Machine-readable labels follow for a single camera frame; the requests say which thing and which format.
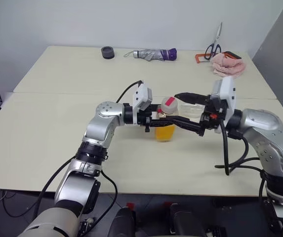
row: pink cloth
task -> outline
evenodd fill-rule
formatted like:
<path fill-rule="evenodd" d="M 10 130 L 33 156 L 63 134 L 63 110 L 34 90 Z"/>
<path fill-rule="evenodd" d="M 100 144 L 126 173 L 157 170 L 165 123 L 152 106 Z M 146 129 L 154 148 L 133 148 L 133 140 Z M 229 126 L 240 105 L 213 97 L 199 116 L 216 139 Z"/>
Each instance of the pink cloth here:
<path fill-rule="evenodd" d="M 237 78 L 245 69 L 242 59 L 226 58 L 223 53 L 218 53 L 212 59 L 214 73 L 221 77 L 233 76 Z"/>

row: white table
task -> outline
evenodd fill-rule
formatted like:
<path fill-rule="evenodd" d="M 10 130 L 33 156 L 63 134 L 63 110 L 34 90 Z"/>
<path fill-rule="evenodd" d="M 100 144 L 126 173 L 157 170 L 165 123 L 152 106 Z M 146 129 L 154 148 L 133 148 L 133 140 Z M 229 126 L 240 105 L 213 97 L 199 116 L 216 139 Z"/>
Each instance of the white table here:
<path fill-rule="evenodd" d="M 118 97 L 131 83 L 143 80 L 156 96 L 179 92 L 209 94 L 220 79 L 210 63 L 197 64 L 194 51 L 177 52 L 175 61 L 148 62 L 124 58 L 131 49 L 114 49 L 115 58 L 104 59 L 99 48 L 50 46 L 34 64 L 14 92 L 104 94 Z M 235 80 L 239 98 L 276 99 L 252 60 Z"/>
<path fill-rule="evenodd" d="M 154 102 L 162 98 L 155 97 Z M 39 191 L 53 172 L 77 151 L 87 123 L 99 102 L 110 95 L 14 93 L 0 111 L 0 189 Z M 266 109 L 283 121 L 275 99 L 237 100 L 237 108 Z M 256 196 L 259 174 L 237 169 L 227 177 L 215 169 L 223 163 L 222 138 L 176 129 L 173 140 L 158 143 L 154 129 L 116 129 L 103 169 L 121 193 Z M 230 161 L 243 153 L 243 142 L 229 140 Z M 250 148 L 249 157 L 255 156 Z M 251 165 L 260 167 L 258 161 Z M 53 181 L 55 191 L 63 172 Z M 113 192 L 100 177 L 101 192 Z"/>

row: scissors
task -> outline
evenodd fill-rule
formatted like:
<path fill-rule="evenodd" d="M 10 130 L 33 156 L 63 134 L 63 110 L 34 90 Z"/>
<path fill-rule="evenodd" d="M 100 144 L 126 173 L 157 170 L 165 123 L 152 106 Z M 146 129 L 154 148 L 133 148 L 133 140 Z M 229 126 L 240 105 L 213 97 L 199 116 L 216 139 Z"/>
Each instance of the scissors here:
<path fill-rule="evenodd" d="M 219 49 L 219 53 L 221 53 L 221 47 L 217 43 L 218 40 L 219 40 L 219 37 L 220 37 L 221 28 L 222 28 L 222 22 L 221 22 L 221 24 L 220 24 L 220 26 L 218 28 L 218 31 L 217 31 L 217 34 L 216 34 L 214 42 L 210 46 L 208 46 L 208 48 L 205 51 L 204 58 L 206 60 L 210 60 L 213 56 L 215 56 L 217 54 L 217 50 L 218 49 Z"/>

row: dark floor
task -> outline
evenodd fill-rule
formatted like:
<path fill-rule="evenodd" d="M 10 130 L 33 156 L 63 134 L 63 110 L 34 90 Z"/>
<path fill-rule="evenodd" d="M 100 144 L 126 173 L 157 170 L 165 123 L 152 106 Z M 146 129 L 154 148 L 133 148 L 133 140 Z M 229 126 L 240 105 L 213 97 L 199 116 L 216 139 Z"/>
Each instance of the dark floor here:
<path fill-rule="evenodd" d="M 93 212 L 84 218 L 98 217 L 112 202 L 112 194 L 100 194 Z M 12 214 L 19 214 L 26 210 L 36 200 L 36 197 L 16 194 L 5 199 L 6 207 Z M 271 237 L 264 215 L 256 201 L 215 208 L 213 197 L 202 196 L 172 196 L 172 195 L 130 195 L 119 194 L 114 207 L 102 221 L 88 234 L 90 237 L 105 237 L 116 212 L 127 202 L 135 204 L 137 213 L 137 237 L 147 237 L 169 234 L 166 220 L 165 202 L 187 204 L 196 215 L 206 224 L 223 226 L 228 237 Z M 40 210 L 52 207 L 52 199 L 44 199 Z M 5 213 L 0 202 L 0 237 L 14 237 L 19 235 L 30 223 L 32 211 L 22 217 L 11 218 Z"/>

